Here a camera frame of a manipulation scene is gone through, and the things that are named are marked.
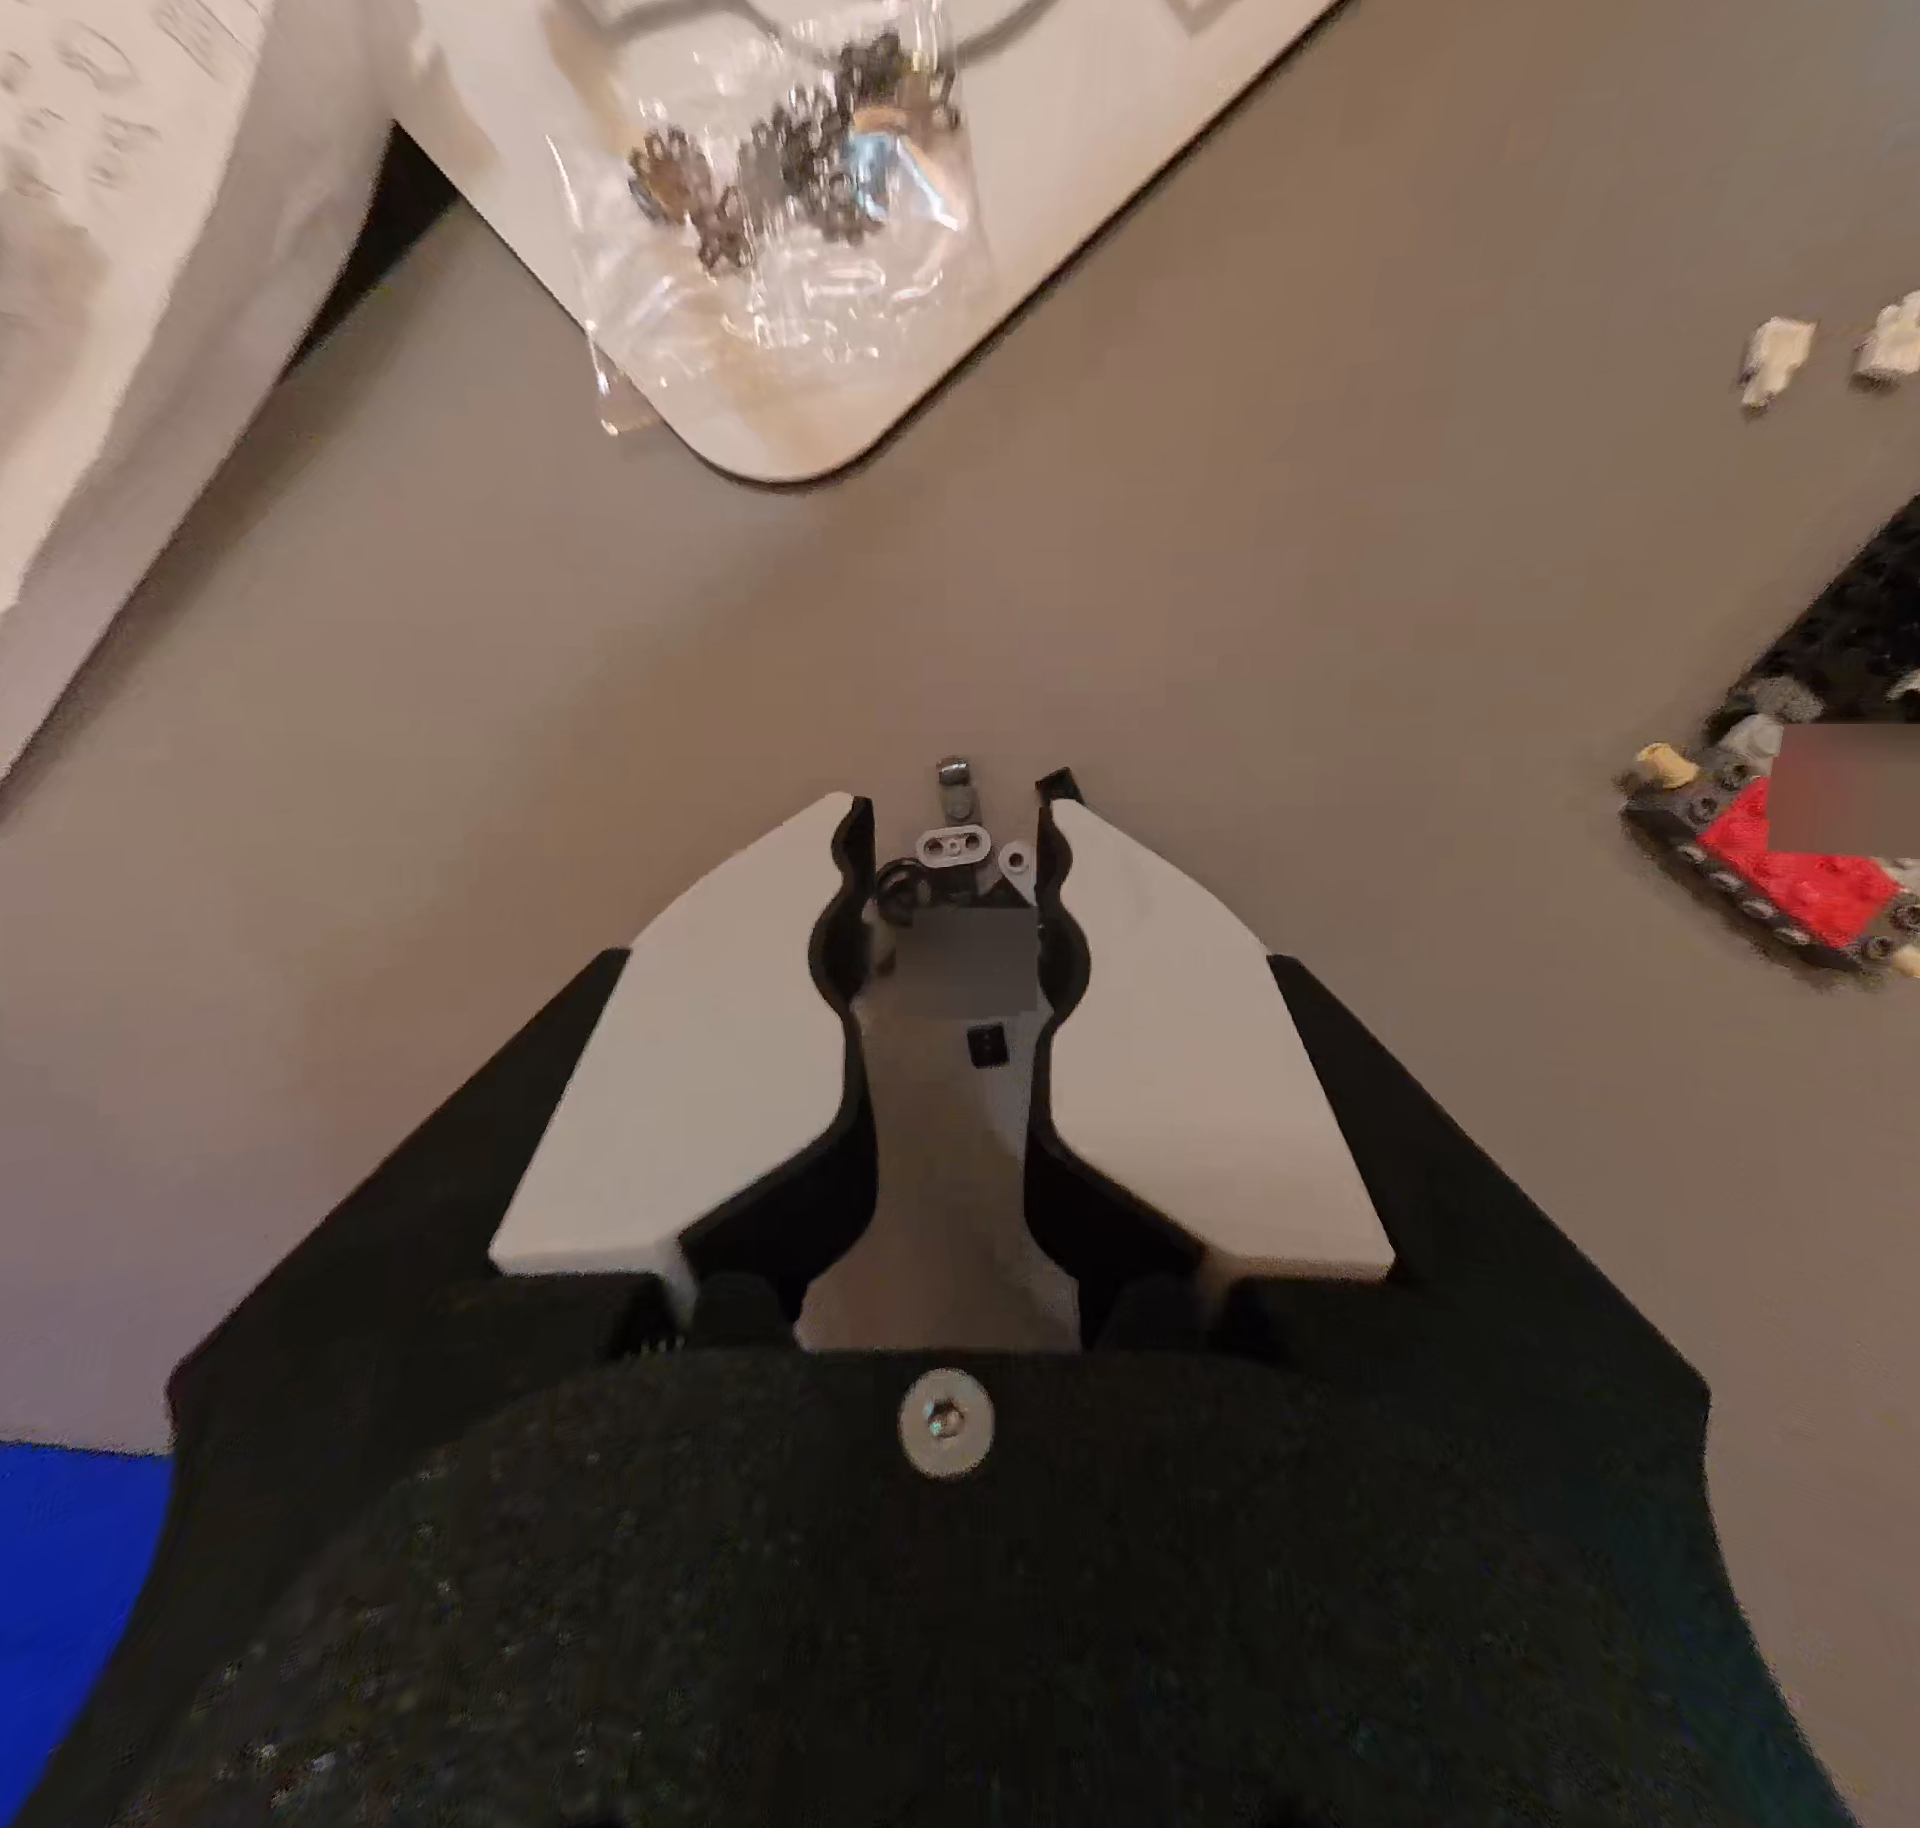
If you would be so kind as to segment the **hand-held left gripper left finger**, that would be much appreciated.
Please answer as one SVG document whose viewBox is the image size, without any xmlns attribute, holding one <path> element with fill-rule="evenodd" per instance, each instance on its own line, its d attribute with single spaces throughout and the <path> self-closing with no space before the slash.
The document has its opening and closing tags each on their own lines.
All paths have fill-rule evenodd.
<svg viewBox="0 0 1920 1828">
<path fill-rule="evenodd" d="M 877 1201 L 851 1002 L 874 808 L 832 791 L 635 936 L 488 1246 L 509 1277 L 636 1273 L 678 1321 L 743 1271 L 803 1297 Z"/>
</svg>

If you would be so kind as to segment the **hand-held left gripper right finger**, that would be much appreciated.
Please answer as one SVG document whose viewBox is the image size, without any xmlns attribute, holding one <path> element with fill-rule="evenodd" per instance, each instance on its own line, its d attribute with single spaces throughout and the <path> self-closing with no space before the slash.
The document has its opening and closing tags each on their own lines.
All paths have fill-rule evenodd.
<svg viewBox="0 0 1920 1828">
<path fill-rule="evenodd" d="M 1207 1337 L 1245 1288 L 1389 1288 L 1395 1244 L 1260 935 L 1071 796 L 1041 810 L 1037 918 L 1023 1219 L 1080 1347 L 1139 1304 Z"/>
</svg>

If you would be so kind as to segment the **small brick pieces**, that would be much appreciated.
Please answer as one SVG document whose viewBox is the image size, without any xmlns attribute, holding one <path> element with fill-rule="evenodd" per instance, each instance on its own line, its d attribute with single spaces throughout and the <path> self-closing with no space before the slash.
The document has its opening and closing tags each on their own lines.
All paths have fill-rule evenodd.
<svg viewBox="0 0 1920 1828">
<path fill-rule="evenodd" d="M 942 760 L 934 787 L 941 820 L 877 870 L 869 973 L 897 985 L 911 1016 L 953 1024 L 976 1075 L 997 1075 L 1047 1008 L 1039 842 L 990 832 L 969 760 Z"/>
</svg>

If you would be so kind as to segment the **brick car chassis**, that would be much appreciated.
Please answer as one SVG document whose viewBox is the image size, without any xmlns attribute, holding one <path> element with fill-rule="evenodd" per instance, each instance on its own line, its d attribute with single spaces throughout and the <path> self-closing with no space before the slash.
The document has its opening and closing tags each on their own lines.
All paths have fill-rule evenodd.
<svg viewBox="0 0 1920 1828">
<path fill-rule="evenodd" d="M 1621 821 L 1752 936 L 1814 969 L 1915 978 L 1913 856 L 1780 851 L 1771 785 L 1794 731 L 1917 726 L 1917 499 L 1734 680 L 1695 736 L 1621 776 Z"/>
</svg>

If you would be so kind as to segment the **blue plastic bin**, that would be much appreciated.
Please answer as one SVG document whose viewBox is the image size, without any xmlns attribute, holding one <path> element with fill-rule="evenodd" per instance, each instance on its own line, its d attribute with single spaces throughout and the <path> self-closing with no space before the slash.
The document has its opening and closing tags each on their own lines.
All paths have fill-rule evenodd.
<svg viewBox="0 0 1920 1828">
<path fill-rule="evenodd" d="M 166 1455 L 3 1444 L 3 1823 L 36 1787 L 153 1566 Z"/>
</svg>

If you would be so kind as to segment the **white book stand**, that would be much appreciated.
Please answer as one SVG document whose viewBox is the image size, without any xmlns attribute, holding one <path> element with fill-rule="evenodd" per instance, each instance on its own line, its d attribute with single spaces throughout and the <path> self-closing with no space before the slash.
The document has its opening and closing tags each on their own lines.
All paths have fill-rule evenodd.
<svg viewBox="0 0 1920 1828">
<path fill-rule="evenodd" d="M 676 42 L 771 37 L 864 0 L 382 0 L 407 48 L 397 118 L 581 325 L 546 138 L 611 118 Z M 666 402 L 707 465 L 800 484 L 854 464 L 1260 73 L 1342 0 L 948 0 L 983 222 L 987 304 L 892 383 L 756 418 Z"/>
</svg>

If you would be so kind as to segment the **grey desk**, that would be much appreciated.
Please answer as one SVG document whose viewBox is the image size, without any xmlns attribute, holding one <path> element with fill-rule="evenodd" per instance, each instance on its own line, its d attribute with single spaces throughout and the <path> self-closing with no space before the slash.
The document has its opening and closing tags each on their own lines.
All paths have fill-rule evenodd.
<svg viewBox="0 0 1920 1828">
<path fill-rule="evenodd" d="M 1356 0 L 849 477 L 611 440 L 467 210 L 5 787 L 5 1439 L 175 1364 L 595 950 L 966 755 L 1301 956 L 1714 1396 L 1731 1576 L 1915 1823 L 1915 986 L 1625 835 L 1915 494 L 1915 0 Z M 1760 416 L 1741 359 L 1816 321 Z"/>
</svg>

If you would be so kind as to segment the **clear bag of black gears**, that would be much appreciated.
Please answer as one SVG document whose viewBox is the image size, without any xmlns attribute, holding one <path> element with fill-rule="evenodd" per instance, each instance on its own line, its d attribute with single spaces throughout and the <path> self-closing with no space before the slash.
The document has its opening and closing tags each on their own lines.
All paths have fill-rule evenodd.
<svg viewBox="0 0 1920 1828">
<path fill-rule="evenodd" d="M 676 42 L 544 147 L 611 437 L 892 383 L 987 304 L 948 0 Z"/>
</svg>

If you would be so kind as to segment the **white printed paper bag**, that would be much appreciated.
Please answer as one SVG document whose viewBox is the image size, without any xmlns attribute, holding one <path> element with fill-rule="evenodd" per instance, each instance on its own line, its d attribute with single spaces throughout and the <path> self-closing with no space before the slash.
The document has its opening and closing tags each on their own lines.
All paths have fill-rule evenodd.
<svg viewBox="0 0 1920 1828">
<path fill-rule="evenodd" d="M 392 131 L 371 0 L 3 0 L 3 769 L 293 361 Z"/>
</svg>

